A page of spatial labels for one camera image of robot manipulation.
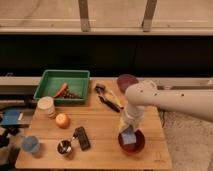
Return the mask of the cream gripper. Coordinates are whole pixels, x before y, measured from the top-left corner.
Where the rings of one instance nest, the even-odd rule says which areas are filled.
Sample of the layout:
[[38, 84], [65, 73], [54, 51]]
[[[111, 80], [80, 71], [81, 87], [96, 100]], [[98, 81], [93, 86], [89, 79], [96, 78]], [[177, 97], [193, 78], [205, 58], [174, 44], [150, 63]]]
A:
[[118, 132], [122, 133], [125, 131], [128, 127], [132, 126], [133, 131], [136, 132], [139, 126], [138, 120], [132, 120], [132, 119], [126, 119], [124, 117], [120, 118], [119, 126], [118, 126]]

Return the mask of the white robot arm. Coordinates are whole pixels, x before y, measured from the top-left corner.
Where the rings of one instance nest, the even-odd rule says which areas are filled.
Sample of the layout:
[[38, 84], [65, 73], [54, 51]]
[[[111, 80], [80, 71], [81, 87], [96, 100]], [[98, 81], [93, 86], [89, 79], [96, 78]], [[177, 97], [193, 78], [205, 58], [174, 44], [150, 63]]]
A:
[[146, 106], [155, 106], [188, 114], [213, 122], [213, 89], [158, 89], [152, 80], [129, 86], [125, 91], [127, 104], [120, 118], [119, 132], [129, 126], [136, 131], [144, 118]]

